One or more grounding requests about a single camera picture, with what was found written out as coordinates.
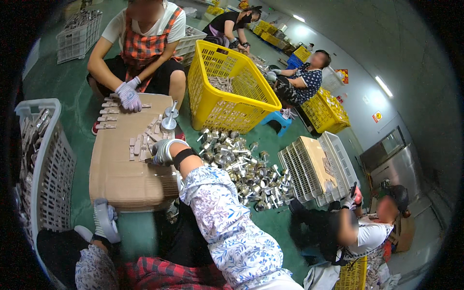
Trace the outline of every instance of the epoxy floor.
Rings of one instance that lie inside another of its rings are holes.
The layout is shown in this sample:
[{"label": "epoxy floor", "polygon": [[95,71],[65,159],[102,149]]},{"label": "epoxy floor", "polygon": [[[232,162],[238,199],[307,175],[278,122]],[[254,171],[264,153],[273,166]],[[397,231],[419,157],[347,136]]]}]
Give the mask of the epoxy floor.
[{"label": "epoxy floor", "polygon": [[[103,11],[101,32],[107,23],[123,7],[127,5],[123,0],[105,0],[100,4],[93,5],[91,9]],[[207,24],[205,21],[187,18],[187,24],[199,29]],[[57,65],[56,35],[60,32],[64,22],[49,25],[40,42],[40,57],[34,67],[29,71],[24,80],[24,91],[27,99],[58,98],[62,104],[60,121],[64,127],[68,141],[77,155],[77,166],[74,175],[71,199],[72,226],[83,225],[94,230],[93,208],[89,199],[89,167],[95,137],[90,129],[99,116],[101,104],[92,98],[92,92],[85,79],[87,75],[87,61],[90,51],[84,59],[76,59]],[[288,59],[287,56],[273,50],[270,46],[259,40],[252,32],[245,31],[251,44],[251,53],[266,59],[267,64],[275,64],[284,68],[283,64],[277,62],[278,58]],[[113,46],[107,55],[112,58],[119,53],[119,47]],[[179,124],[185,132],[187,142],[197,149],[200,143],[196,142],[198,132],[190,125],[190,112],[188,107],[188,96],[184,100],[178,118]],[[280,162],[277,158],[278,151],[282,150],[295,141],[298,136],[310,136],[300,119],[294,120],[286,134],[278,138],[274,129],[265,125],[256,126],[245,138],[248,144],[257,141],[259,151],[266,150],[271,156],[271,164]],[[345,149],[355,167],[362,188],[368,188],[366,179],[357,165],[354,157],[359,153],[352,143],[356,143],[355,137],[346,129],[339,134]],[[308,207],[316,207],[315,202],[308,202]],[[290,211],[277,213],[279,210],[268,210],[253,213],[252,220],[262,230],[271,234],[280,244],[284,252],[284,267],[292,271],[293,278],[302,283],[308,273],[302,256],[295,248],[288,234]],[[125,260],[134,260],[139,256],[153,256],[157,254],[157,233],[153,219],[153,213],[121,213],[118,221],[119,232],[122,236],[121,255]]]}]

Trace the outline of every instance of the ceiling light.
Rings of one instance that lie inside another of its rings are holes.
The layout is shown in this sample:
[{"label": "ceiling light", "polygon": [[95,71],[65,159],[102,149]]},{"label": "ceiling light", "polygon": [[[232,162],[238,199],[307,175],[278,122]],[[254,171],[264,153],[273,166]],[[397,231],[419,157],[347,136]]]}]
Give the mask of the ceiling light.
[{"label": "ceiling light", "polygon": [[387,85],[382,81],[380,77],[375,77],[375,80],[379,83],[379,85],[383,88],[387,96],[393,97],[392,92],[388,89]]},{"label": "ceiling light", "polygon": [[298,16],[298,15],[293,15],[293,17],[295,17],[296,19],[298,19],[298,20],[299,20],[299,21],[301,21],[301,22],[304,22],[304,19],[303,19],[303,18],[301,18],[301,17],[300,17],[300,16]]}]

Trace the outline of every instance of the plastic stool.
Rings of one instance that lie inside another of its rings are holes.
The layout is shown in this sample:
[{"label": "plastic stool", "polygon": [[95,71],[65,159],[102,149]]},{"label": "plastic stool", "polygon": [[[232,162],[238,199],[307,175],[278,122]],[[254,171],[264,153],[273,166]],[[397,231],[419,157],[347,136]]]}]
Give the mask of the plastic stool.
[{"label": "plastic stool", "polygon": [[272,120],[279,122],[280,125],[282,126],[280,131],[277,133],[277,136],[282,137],[284,133],[287,131],[287,129],[289,128],[289,126],[291,125],[291,119],[288,118],[287,120],[285,120],[279,111],[275,111],[275,112],[269,113],[269,115],[267,115],[266,118],[264,118],[259,124],[265,125],[269,123],[269,121],[272,121]]}]

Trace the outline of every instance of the hat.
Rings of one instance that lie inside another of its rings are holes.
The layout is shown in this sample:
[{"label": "hat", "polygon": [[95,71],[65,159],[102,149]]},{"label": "hat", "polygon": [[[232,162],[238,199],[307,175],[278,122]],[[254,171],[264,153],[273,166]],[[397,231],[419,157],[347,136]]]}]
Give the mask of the hat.
[{"label": "hat", "polygon": [[409,205],[409,195],[407,188],[402,185],[393,185],[386,187],[387,195],[391,196],[398,207],[400,213],[404,213]]}]

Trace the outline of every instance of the red plaid fabric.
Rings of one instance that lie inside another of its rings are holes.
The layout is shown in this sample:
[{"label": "red plaid fabric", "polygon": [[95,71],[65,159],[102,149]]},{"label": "red plaid fabric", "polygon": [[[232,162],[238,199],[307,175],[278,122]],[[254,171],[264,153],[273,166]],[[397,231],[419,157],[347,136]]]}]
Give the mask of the red plaid fabric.
[{"label": "red plaid fabric", "polygon": [[140,257],[127,263],[126,272],[133,289],[232,290],[215,265],[189,268],[160,258]]},{"label": "red plaid fabric", "polygon": [[[182,9],[177,7],[171,15],[162,35],[142,36],[132,31],[132,19],[126,14],[126,35],[121,57],[129,69],[126,72],[126,82],[135,78],[146,66],[156,61],[168,45],[168,35]],[[173,57],[180,61],[182,57]],[[139,87],[139,92],[144,92],[151,77],[145,80]]]}]

